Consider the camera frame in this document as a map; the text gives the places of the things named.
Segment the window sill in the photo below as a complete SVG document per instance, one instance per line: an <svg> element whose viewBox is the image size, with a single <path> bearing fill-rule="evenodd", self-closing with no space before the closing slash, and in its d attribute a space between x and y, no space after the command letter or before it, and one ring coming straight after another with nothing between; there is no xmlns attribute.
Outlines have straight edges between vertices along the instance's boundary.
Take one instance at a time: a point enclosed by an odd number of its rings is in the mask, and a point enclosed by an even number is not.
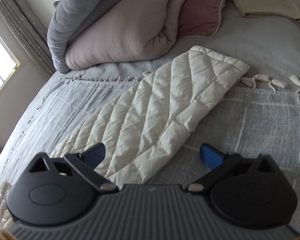
<svg viewBox="0 0 300 240"><path fill-rule="evenodd" d="M9 83L11 82L12 77L13 77L16 73L18 73L18 72L20 71L21 68L22 68L22 66L19 65L19 64L16 65L16 66L13 68L11 74L7 77L7 79L3 82L2 86L0 87L0 92L1 92L1 91L4 91L4 90L9 86Z"/></svg>

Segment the folded white quilt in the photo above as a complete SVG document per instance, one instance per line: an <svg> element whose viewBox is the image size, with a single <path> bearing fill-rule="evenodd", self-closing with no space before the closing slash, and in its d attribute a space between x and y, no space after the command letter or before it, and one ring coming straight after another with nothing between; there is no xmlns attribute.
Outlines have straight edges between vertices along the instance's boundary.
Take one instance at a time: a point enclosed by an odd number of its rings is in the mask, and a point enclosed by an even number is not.
<svg viewBox="0 0 300 240"><path fill-rule="evenodd" d="M194 46L90 115L50 157L103 142L106 157L95 171L120 187L143 183L248 69L241 60Z"/></svg>

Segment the red pillow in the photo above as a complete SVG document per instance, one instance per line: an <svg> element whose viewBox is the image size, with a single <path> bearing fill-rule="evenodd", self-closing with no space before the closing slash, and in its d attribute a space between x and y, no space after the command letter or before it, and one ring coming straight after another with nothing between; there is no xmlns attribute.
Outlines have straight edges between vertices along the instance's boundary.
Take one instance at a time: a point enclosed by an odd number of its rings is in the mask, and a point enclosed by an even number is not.
<svg viewBox="0 0 300 240"><path fill-rule="evenodd" d="M215 34L222 19L226 0L186 0L181 7L178 36L210 36Z"/></svg>

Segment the blue gripper pad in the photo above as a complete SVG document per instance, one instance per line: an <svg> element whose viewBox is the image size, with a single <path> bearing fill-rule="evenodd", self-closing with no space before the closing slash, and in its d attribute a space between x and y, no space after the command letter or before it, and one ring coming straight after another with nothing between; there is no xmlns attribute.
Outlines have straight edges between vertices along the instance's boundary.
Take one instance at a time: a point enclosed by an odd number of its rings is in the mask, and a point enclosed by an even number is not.
<svg viewBox="0 0 300 240"><path fill-rule="evenodd" d="M226 157L226 154L212 147L210 144L204 143L200 147L200 159L211 170L221 165Z"/></svg>

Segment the pink blanket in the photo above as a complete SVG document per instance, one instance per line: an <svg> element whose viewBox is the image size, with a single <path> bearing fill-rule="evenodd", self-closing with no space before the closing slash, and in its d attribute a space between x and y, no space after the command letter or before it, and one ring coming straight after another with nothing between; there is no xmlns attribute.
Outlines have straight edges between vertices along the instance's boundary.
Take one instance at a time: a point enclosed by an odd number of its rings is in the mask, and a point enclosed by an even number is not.
<svg viewBox="0 0 300 240"><path fill-rule="evenodd" d="M185 0L122 0L67 48L73 70L158 58L172 48Z"/></svg>

